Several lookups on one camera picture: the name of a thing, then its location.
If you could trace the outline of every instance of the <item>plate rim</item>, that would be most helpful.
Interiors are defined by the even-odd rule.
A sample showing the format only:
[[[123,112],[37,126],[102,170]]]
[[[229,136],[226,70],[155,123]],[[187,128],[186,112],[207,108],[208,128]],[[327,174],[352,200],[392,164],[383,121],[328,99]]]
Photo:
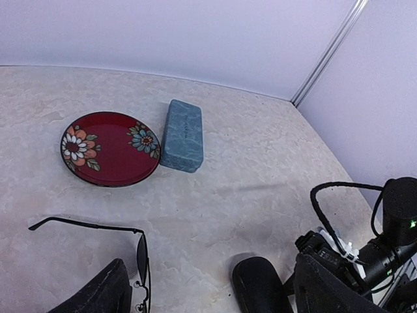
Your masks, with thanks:
[[[82,178],[82,177],[80,177],[80,176],[78,176],[77,175],[77,173],[75,172],[75,171],[72,171],[71,169],[70,169],[70,167],[66,164],[66,162],[65,162],[65,158],[64,158],[64,154],[62,153],[62,151],[61,151],[61,144],[62,144],[62,142],[63,142],[63,140],[64,140],[64,137],[66,136],[66,131],[68,130],[68,128],[69,127],[71,127],[75,122],[77,122],[77,121],[79,121],[80,119],[83,119],[84,117],[87,117],[87,116],[89,116],[89,115],[94,115],[94,114],[100,114],[100,113],[112,113],[112,114],[117,114],[117,115],[123,115],[123,116],[127,116],[127,117],[130,117],[131,119],[134,119],[135,121],[137,121],[137,122],[140,122],[142,125],[145,125],[153,134],[154,134],[154,136],[155,136],[155,138],[156,138],[156,141],[158,142],[158,146],[159,146],[159,148],[162,150],[162,146],[161,146],[161,144],[160,144],[160,142],[159,142],[159,139],[158,139],[158,137],[156,136],[156,134],[154,133],[154,131],[147,125],[147,124],[145,124],[145,123],[142,123],[139,119],[136,119],[135,117],[133,117],[133,116],[131,116],[131,115],[127,115],[127,114],[124,114],[124,113],[120,113],[120,112],[114,112],[114,111],[97,111],[97,112],[92,112],[92,113],[88,113],[88,114],[85,114],[85,115],[82,115],[82,116],[80,116],[80,117],[78,117],[77,119],[75,119],[75,120],[73,120],[66,128],[65,128],[65,130],[64,130],[64,132],[63,132],[63,135],[61,136],[61,141],[59,142],[59,154],[61,155],[61,158],[62,158],[62,160],[63,160],[63,162],[64,162],[64,164],[65,164],[65,166],[66,166],[66,168],[68,168],[68,170],[72,173],[72,175],[75,175],[76,177],[78,177],[79,179],[81,179],[81,180],[83,180],[83,181],[85,181],[85,182],[87,182],[87,183],[89,183],[89,184],[92,184],[92,185],[94,185],[94,186],[99,186],[99,187],[107,187],[107,188],[120,188],[120,187],[128,187],[128,186],[132,186],[132,185],[136,185],[136,184],[138,184],[138,183],[140,183],[141,181],[144,181],[146,178],[148,178],[149,176],[151,176],[153,173],[154,173],[154,171],[157,169],[157,167],[159,166],[159,162],[160,162],[160,159],[161,159],[161,153],[159,154],[159,157],[158,157],[158,159],[157,159],[157,162],[156,162],[156,165],[155,165],[155,167],[152,169],[152,171],[150,171],[149,172],[149,174],[148,175],[146,175],[144,178],[142,178],[142,179],[140,179],[140,180],[138,180],[138,181],[134,181],[133,183],[129,183],[129,184],[123,184],[123,185],[103,185],[103,184],[98,184],[98,183],[94,183],[94,182],[92,182],[92,181],[88,181],[87,179],[85,179],[85,178]]]

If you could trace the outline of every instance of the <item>beige table surface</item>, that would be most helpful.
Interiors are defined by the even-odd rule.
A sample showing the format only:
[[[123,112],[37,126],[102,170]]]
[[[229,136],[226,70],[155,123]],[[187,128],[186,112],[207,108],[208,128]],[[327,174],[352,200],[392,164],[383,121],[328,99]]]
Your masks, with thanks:
[[[172,98],[203,110],[205,161],[195,174],[164,167],[125,188],[90,185],[59,155],[75,119],[117,111],[161,138]],[[49,215],[133,226],[148,237],[152,312],[239,312],[229,273],[244,256],[268,258],[282,280],[294,241],[319,226],[309,191],[349,176],[299,112],[253,93],[131,72],[0,68],[0,312],[45,312],[112,259],[134,277],[138,236],[50,222]],[[319,200],[342,236],[372,237],[370,209],[355,189]]]

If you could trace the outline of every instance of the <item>floral plate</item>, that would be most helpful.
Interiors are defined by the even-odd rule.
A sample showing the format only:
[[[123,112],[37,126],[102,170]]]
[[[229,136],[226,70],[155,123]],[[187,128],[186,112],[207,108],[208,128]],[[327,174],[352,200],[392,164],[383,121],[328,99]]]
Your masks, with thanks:
[[[158,166],[160,154],[159,141],[148,126],[115,112],[80,117],[61,140],[66,166],[99,186],[128,186],[146,179]]]

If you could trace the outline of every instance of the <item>wall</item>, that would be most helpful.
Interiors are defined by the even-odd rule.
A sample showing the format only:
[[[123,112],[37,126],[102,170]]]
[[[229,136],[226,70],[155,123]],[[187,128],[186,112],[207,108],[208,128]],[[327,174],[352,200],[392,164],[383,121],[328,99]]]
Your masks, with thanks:
[[[417,1],[368,2],[299,107],[355,181],[417,176],[416,34]]]
[[[290,99],[354,0],[2,0],[0,64],[148,72]]]

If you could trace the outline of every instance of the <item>painted flower design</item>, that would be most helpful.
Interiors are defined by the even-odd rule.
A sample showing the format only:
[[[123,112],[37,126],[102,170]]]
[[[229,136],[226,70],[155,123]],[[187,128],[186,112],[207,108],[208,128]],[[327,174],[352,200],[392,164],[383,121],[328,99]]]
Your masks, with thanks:
[[[71,170],[75,170],[75,166],[83,166],[87,163],[89,168],[100,171],[100,166],[94,159],[97,151],[101,150],[100,145],[96,145],[94,140],[96,135],[87,135],[79,126],[68,128],[62,141],[62,154],[66,160],[66,164]]]
[[[140,122],[136,122],[135,127],[130,127],[128,135],[133,136],[133,138],[129,144],[138,151],[150,153],[151,158],[159,158],[160,148],[158,140],[152,131],[146,129],[147,127]]]

